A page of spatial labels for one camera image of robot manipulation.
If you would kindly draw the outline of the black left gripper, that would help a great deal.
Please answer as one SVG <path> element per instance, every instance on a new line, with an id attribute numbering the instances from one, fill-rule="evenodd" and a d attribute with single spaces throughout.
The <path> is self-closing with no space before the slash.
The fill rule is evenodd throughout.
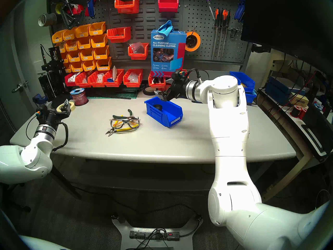
<path id="1" fill-rule="evenodd" d="M 71 109 L 68 99 L 62 105 L 62 111 L 57 112 L 52 108 L 52 101 L 39 107 L 39 125 L 56 125 L 60 124 L 63 119 L 70 116 Z"/>

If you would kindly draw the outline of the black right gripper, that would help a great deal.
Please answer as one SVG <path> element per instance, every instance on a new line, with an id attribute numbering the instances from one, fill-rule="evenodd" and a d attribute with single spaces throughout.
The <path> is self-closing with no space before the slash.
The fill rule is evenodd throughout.
<path id="1" fill-rule="evenodd" d="M 167 91 L 156 90 L 155 95 L 162 101 L 170 101 L 174 98 L 187 98 L 185 88 L 188 84 L 188 77 L 173 77 L 173 82 Z"/>

